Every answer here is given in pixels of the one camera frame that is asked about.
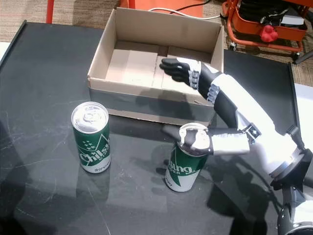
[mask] green beer can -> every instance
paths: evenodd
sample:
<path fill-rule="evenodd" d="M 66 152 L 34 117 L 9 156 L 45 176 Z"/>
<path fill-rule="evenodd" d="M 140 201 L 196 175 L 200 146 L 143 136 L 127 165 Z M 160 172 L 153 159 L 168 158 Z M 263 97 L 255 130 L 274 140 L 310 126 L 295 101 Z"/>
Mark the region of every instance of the green beer can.
<path fill-rule="evenodd" d="M 188 123 L 183 125 L 179 131 L 184 129 L 204 131 L 207 127 L 199 123 Z M 207 156 L 207 154 L 199 154 L 196 150 L 192 150 L 181 142 L 177 142 L 172 150 L 165 173 L 165 183 L 167 186 L 176 192 L 190 190 L 203 168 Z"/>
<path fill-rule="evenodd" d="M 80 164 L 90 173 L 106 170 L 110 163 L 109 114 L 96 102 L 78 105 L 71 116 Z"/>

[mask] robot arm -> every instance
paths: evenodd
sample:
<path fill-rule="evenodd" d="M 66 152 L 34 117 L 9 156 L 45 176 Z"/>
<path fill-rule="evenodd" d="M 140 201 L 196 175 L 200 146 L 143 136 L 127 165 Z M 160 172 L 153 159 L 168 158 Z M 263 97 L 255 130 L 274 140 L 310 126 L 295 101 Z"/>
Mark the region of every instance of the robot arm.
<path fill-rule="evenodd" d="M 235 135 L 214 135 L 208 130 L 210 147 L 203 151 L 210 154 L 248 152 L 246 147 L 223 152 L 223 148 L 229 148 L 233 142 L 228 140 L 234 140 L 234 137 L 237 140 L 242 138 L 241 143 L 246 141 L 248 147 L 256 151 L 262 168 L 273 178 L 274 189 L 283 191 L 284 207 L 278 217 L 279 235 L 313 233 L 313 201 L 307 200 L 302 192 L 312 152 L 304 149 L 302 141 L 294 141 L 296 128 L 284 135 L 277 133 L 271 118 L 233 77 L 202 62 L 185 58 L 163 59 L 160 67 L 175 81 L 198 90 L 214 104 L 214 110 L 228 127 L 237 129 Z M 198 141 L 193 130 L 179 137 L 172 136 L 190 146 L 196 146 L 194 143 Z"/>
<path fill-rule="evenodd" d="M 162 131 L 201 154 L 218 156 L 250 152 L 246 134 L 236 129 L 181 130 L 177 126 L 165 125 Z"/>
<path fill-rule="evenodd" d="M 233 77 L 184 58 L 163 59 L 160 67 L 175 81 L 186 83 L 212 102 L 230 128 L 246 133 L 251 150 L 257 151 L 263 169 L 272 178 L 301 159 L 301 150 L 291 136 L 276 132 L 271 118 Z"/>

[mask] table surface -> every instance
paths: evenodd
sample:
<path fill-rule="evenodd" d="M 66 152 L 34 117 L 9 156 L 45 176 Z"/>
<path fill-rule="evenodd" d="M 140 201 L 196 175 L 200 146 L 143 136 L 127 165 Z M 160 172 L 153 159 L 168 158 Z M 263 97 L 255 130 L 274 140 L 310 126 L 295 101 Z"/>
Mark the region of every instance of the table surface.
<path fill-rule="evenodd" d="M 252 154 L 210 157 L 192 190 L 176 193 L 163 181 L 173 144 L 161 124 L 110 116 L 110 168 L 90 174 L 79 166 L 70 115 L 90 99 L 86 74 L 101 34 L 27 23 L 2 65 L 4 234 L 276 234 L 281 192 L 269 189 L 270 178 Z M 235 61 L 234 53 L 225 57 Z M 240 68 L 228 61 L 225 70 L 236 74 Z M 290 94 L 286 98 L 291 91 L 271 96 L 268 83 L 257 79 L 245 86 L 283 131 L 294 123 Z M 218 117 L 213 123 L 224 127 Z"/>

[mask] open cardboard box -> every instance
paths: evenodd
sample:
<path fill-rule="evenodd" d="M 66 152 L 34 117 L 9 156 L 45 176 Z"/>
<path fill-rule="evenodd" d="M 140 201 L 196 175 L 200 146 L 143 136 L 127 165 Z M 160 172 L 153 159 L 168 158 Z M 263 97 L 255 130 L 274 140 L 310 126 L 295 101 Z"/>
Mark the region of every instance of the open cardboard box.
<path fill-rule="evenodd" d="M 92 101 L 109 114 L 183 125 L 208 124 L 212 104 L 159 68 L 162 58 L 201 60 L 223 71 L 223 26 L 188 17 L 113 10 L 88 72 Z"/>

